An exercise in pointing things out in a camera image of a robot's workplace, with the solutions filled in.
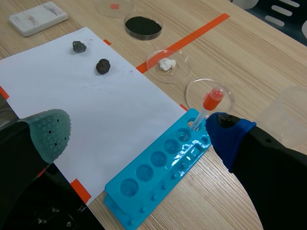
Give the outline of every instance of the orange test tube cap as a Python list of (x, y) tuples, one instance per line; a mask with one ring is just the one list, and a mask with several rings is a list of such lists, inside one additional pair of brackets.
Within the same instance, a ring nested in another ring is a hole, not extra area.
[(205, 101), (203, 102), (204, 109), (208, 111), (212, 111), (217, 107), (217, 105), (223, 99), (223, 90), (219, 88), (213, 88), (210, 93), (208, 93), (205, 97)]

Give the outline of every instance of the petri dish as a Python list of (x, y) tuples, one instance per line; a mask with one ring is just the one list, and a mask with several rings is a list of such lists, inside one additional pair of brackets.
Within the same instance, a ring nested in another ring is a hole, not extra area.
[(134, 8), (133, 0), (95, 0), (100, 13), (111, 18), (125, 17)]
[[(164, 71), (160, 69), (159, 61), (168, 58), (176, 61), (173, 70)], [(189, 57), (180, 50), (158, 50), (149, 55), (146, 61), (149, 73), (154, 73), (154, 77), (159, 81), (169, 84), (176, 84), (187, 79), (191, 73)]]
[(214, 110), (209, 111), (206, 117), (215, 112), (231, 113), (235, 103), (232, 93), (227, 87), (210, 78), (195, 79), (187, 86), (186, 101), (188, 106), (200, 111), (204, 102), (204, 97), (212, 88), (222, 89), (224, 97)]
[(133, 12), (125, 17), (126, 32), (139, 40), (157, 38), (163, 29), (162, 20), (144, 12)]

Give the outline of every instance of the test tube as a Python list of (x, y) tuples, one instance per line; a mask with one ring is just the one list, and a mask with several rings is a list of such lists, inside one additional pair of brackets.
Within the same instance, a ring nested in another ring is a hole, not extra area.
[(217, 105), (222, 101), (223, 96), (223, 89), (220, 88), (213, 88), (210, 93), (205, 96), (204, 102), (202, 104), (202, 110), (191, 125), (191, 130), (196, 130), (198, 128), (201, 122), (206, 118), (208, 111), (215, 109)]

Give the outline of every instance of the test tube rack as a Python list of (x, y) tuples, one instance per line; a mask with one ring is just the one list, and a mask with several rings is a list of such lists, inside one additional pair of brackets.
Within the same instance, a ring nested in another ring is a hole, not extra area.
[(106, 184), (105, 204), (127, 230), (136, 229), (207, 151), (204, 121), (197, 131), (188, 110), (127, 167)]

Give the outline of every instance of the dark rock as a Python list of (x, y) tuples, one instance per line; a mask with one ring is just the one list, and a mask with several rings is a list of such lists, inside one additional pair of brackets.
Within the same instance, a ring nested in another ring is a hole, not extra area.
[(86, 45), (80, 41), (74, 41), (72, 43), (72, 48), (73, 48), (73, 51), (79, 54), (86, 50)]
[(96, 70), (98, 71), (98, 73), (100, 74), (105, 74), (109, 72), (111, 65), (109, 60), (107, 59), (101, 59), (97, 65), (96, 65)]

